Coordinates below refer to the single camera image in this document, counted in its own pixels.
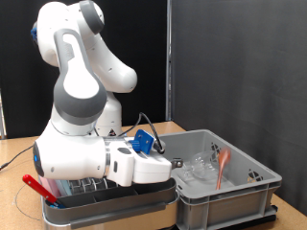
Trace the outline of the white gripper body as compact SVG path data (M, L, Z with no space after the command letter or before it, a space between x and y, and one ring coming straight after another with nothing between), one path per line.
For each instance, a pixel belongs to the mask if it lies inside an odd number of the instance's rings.
M134 155L132 181L138 184L149 184L167 181L171 176L172 163L157 152Z

